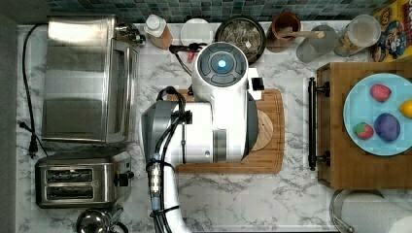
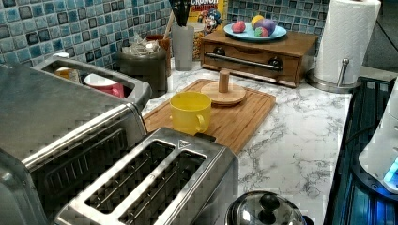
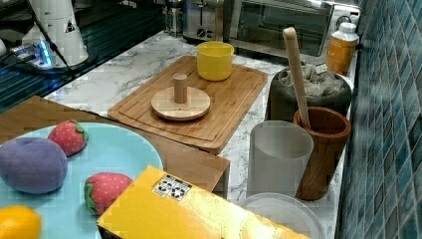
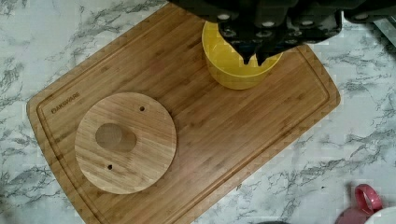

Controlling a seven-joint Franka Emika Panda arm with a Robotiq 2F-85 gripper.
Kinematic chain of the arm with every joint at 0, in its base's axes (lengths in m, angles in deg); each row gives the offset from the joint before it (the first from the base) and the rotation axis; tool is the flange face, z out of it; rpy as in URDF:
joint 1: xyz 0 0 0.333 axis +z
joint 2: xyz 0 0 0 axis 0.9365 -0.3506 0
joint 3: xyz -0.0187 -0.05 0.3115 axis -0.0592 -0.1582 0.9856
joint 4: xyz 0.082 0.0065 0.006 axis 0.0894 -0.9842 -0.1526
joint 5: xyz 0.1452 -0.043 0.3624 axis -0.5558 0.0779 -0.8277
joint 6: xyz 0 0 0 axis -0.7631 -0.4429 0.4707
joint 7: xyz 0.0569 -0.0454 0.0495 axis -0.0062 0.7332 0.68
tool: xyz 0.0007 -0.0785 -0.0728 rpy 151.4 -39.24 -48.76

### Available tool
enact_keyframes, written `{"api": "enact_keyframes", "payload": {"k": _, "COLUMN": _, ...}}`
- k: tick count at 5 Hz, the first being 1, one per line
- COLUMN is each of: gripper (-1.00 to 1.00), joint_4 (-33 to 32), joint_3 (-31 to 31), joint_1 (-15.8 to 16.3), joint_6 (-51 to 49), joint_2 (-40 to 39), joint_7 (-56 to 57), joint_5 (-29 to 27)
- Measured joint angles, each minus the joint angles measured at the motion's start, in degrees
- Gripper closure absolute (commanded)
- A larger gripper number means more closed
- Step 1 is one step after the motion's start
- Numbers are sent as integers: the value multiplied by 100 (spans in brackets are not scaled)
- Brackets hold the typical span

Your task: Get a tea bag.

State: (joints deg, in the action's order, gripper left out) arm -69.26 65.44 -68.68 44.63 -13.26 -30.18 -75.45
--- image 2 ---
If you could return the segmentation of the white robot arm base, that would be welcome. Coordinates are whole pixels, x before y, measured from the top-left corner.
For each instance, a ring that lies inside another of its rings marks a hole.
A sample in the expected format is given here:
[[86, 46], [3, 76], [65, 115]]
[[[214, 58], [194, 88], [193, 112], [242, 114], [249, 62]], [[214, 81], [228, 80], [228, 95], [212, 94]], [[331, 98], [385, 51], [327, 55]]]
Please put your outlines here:
[[398, 89], [394, 82], [379, 125], [359, 155], [362, 168], [390, 193], [396, 194], [398, 157]]

